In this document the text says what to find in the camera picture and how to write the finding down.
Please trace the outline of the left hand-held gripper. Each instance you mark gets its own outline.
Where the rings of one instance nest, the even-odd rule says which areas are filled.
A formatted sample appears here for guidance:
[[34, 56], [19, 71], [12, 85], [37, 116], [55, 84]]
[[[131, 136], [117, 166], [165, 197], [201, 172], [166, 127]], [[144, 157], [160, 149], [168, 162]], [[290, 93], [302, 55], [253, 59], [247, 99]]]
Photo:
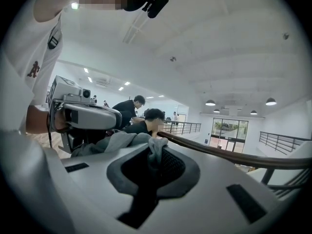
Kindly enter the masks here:
[[[63, 151], [72, 153], [83, 143], [84, 130], [110, 130], [119, 128], [122, 115], [119, 111], [95, 106], [91, 91], [81, 88], [77, 83], [55, 76], [47, 98], [49, 114], [47, 118], [48, 132], [61, 134]], [[58, 129], [55, 125], [55, 115], [59, 109], [64, 109], [67, 127]]]

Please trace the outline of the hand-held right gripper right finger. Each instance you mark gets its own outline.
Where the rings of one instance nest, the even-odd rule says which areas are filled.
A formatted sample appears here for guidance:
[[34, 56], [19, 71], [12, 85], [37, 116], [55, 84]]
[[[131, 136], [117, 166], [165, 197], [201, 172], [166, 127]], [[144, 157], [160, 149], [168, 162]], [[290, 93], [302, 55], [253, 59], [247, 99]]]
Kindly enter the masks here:
[[[146, 233], [259, 234], [280, 216], [282, 205], [275, 195], [231, 162], [184, 147], [173, 149], [197, 162], [200, 179], [184, 197], [161, 200], [146, 220]], [[227, 190], [232, 184], [240, 184], [266, 214], [250, 223]]]

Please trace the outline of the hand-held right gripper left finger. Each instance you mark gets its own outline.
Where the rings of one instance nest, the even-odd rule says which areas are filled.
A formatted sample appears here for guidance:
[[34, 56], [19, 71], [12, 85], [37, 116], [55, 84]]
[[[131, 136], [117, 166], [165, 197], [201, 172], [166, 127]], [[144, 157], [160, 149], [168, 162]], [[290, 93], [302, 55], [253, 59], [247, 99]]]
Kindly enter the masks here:
[[107, 178], [107, 167], [124, 155], [140, 151], [147, 144], [123, 148], [111, 153], [60, 159], [46, 148], [48, 168], [54, 185], [71, 217], [75, 234], [147, 234], [117, 217], [128, 212], [132, 196], [119, 193]]

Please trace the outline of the person's left hand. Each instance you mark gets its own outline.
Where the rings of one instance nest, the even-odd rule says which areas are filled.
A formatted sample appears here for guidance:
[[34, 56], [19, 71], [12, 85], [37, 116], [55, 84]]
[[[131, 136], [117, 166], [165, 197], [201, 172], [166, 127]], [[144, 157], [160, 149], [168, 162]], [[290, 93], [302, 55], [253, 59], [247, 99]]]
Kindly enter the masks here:
[[66, 123], [65, 109], [59, 109], [55, 113], [55, 129], [58, 131], [63, 131], [68, 129], [69, 125]]

